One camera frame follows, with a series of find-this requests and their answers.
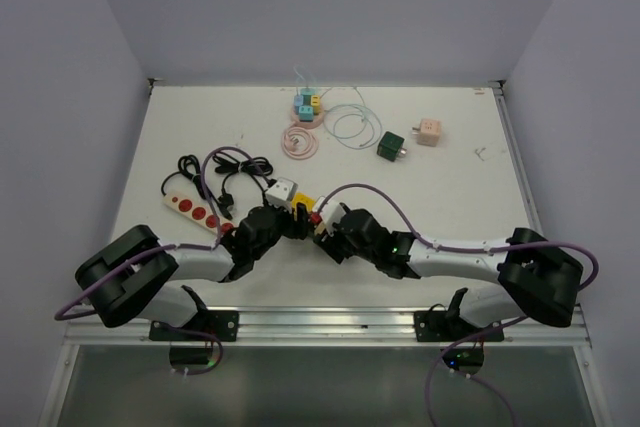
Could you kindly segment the yellow cube adapter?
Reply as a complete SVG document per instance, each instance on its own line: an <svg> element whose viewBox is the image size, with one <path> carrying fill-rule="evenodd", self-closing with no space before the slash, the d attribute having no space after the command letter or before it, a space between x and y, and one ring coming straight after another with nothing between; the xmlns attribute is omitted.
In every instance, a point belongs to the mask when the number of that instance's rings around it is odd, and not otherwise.
<svg viewBox="0 0 640 427"><path fill-rule="evenodd" d="M307 213L311 213L313 211L313 207L316 203L316 200L302 192L296 192L291 201L292 211L294 216L297 216L297 210L299 205L303 205L306 209Z"/></svg>

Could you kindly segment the beige cube adapter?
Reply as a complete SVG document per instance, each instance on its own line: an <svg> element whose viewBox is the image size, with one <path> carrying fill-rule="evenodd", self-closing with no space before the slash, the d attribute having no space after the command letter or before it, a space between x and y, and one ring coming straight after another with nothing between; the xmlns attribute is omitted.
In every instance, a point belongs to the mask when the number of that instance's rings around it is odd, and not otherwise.
<svg viewBox="0 0 640 427"><path fill-rule="evenodd" d="M316 226L314 230L313 241L315 243L323 243L329 237L326 226L324 223L320 223Z"/></svg>

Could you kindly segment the dark green cube adapter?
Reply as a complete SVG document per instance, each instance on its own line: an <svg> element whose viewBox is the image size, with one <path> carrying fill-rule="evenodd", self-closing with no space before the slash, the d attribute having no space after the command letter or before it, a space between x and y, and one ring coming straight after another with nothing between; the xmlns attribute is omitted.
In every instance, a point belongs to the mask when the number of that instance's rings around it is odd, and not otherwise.
<svg viewBox="0 0 640 427"><path fill-rule="evenodd" d="M395 162L403 158L407 153L404 142L405 139L402 136L391 131L385 131L377 144L376 153L385 160Z"/></svg>

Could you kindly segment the pink cube adapter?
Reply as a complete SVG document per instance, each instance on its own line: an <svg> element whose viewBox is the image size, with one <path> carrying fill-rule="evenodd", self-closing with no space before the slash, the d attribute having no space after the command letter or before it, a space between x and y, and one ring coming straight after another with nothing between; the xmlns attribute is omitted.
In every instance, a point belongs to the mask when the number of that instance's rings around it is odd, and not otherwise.
<svg viewBox="0 0 640 427"><path fill-rule="evenodd" d="M439 120L423 118L411 130L417 144L436 147L442 135L442 123Z"/></svg>

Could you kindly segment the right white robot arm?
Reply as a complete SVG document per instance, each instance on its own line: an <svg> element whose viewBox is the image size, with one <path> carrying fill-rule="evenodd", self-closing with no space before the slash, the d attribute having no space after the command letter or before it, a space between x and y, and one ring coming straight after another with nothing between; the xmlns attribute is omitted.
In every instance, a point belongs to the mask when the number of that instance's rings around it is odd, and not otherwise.
<svg viewBox="0 0 640 427"><path fill-rule="evenodd" d="M445 316L451 336L468 339L480 328L528 317L570 326L583 267L537 232L517 228L505 240L441 243L413 232L390 231L365 209L342 205L311 216L317 244L336 262L358 257L387 277L455 277L481 282L454 294Z"/></svg>

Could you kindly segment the beige power strip red sockets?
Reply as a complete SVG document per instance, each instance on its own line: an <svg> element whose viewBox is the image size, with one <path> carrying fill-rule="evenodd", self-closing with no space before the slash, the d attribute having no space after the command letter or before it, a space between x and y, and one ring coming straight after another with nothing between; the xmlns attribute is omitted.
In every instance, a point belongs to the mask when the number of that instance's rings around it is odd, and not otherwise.
<svg viewBox="0 0 640 427"><path fill-rule="evenodd" d="M225 233L235 227L234 223L221 214L215 218L211 208L204 202L180 191L169 190L162 195L163 204L170 210L215 234L219 227Z"/></svg>

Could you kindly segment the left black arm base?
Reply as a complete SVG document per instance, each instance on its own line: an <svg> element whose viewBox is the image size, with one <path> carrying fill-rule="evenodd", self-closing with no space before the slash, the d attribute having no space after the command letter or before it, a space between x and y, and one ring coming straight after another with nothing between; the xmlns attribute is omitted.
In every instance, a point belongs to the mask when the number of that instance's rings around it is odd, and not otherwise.
<svg viewBox="0 0 640 427"><path fill-rule="evenodd" d="M169 363L183 376L204 375L222 361L224 342L237 340L239 313L235 310L211 310L200 296L186 285L179 295L160 300L162 314L169 318L152 318L149 339L170 342Z"/></svg>

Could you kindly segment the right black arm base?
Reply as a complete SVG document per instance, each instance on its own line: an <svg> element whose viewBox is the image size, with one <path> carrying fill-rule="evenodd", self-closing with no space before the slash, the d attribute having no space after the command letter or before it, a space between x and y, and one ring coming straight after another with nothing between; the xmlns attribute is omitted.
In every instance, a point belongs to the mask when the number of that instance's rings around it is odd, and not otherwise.
<svg viewBox="0 0 640 427"><path fill-rule="evenodd" d="M484 330L475 327L460 317L460 305L468 288L455 292L447 308L443 304L435 304L428 310L416 311L413 314L413 325L418 342L450 342L453 343L468 335ZM446 367L456 371L475 374L484 364L484 343L502 342L502 332L492 333L475 340L470 348L456 347L443 356Z"/></svg>

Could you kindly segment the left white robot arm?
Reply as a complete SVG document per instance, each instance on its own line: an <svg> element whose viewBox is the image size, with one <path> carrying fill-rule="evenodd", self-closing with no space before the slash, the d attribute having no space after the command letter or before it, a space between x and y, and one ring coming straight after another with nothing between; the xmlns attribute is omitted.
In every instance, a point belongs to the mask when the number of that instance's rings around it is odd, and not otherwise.
<svg viewBox="0 0 640 427"><path fill-rule="evenodd" d="M255 207L221 235L217 246L162 245L149 226L139 224L81 264L75 280L107 328L145 318L173 326L185 339L197 339L208 326L204 304L190 291L166 290L165 284L237 281L281 238L306 238L313 230L312 218L303 204L291 212Z"/></svg>

